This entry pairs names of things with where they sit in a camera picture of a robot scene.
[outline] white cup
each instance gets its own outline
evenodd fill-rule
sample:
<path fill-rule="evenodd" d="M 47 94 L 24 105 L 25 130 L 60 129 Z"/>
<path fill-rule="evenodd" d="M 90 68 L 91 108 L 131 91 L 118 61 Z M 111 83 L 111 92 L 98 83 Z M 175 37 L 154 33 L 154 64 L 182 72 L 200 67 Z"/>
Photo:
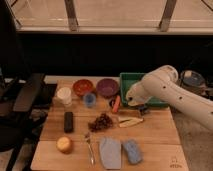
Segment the white cup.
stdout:
<path fill-rule="evenodd" d="M 70 105 L 72 102 L 72 94 L 69 87 L 62 87 L 57 91 L 57 97 L 64 105 Z"/>

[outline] purple bowl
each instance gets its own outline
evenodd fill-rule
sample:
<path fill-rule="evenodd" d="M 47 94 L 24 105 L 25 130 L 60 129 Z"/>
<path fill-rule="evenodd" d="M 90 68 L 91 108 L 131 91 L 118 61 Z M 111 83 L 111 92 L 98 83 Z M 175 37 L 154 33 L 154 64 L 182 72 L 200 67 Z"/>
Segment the purple bowl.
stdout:
<path fill-rule="evenodd" d="M 119 85 L 113 79 L 104 78 L 97 83 L 96 90 L 101 96 L 110 98 L 118 93 Z"/>

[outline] green plastic basket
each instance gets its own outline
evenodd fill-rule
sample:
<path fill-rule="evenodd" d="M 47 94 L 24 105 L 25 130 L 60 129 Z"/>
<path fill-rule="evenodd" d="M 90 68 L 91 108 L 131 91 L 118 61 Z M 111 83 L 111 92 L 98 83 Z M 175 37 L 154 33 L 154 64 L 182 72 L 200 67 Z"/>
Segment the green plastic basket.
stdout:
<path fill-rule="evenodd" d="M 126 100 L 126 93 L 134 83 L 140 81 L 145 73 L 120 73 L 120 91 L 121 91 L 121 102 L 123 106 L 128 107 Z M 161 101 L 155 97 L 152 97 L 147 103 L 150 107 L 168 107 L 168 103 Z"/>

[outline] fork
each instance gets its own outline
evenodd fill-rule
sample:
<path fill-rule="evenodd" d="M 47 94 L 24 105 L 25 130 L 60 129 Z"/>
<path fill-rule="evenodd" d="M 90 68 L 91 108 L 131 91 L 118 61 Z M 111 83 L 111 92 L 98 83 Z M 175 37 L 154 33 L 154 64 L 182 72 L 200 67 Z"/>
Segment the fork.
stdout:
<path fill-rule="evenodd" d="M 85 138 L 85 140 L 86 140 L 86 142 L 88 144 L 89 154 L 90 154 L 90 161 L 94 165 L 95 164 L 95 157 L 94 157 L 94 153 L 93 153 L 92 146 L 91 146 L 91 143 L 90 143 L 90 132 L 86 133 L 84 135 L 84 138 Z"/>

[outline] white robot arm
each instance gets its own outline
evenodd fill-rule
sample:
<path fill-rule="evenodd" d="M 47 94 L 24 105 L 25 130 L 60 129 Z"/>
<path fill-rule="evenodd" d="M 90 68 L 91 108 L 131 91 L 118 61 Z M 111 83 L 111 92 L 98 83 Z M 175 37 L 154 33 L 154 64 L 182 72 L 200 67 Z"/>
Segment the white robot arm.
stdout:
<path fill-rule="evenodd" d="M 178 72 L 165 65 L 145 74 L 126 94 L 130 106 L 145 104 L 152 96 L 161 99 L 213 131 L 213 102 L 177 84 Z"/>

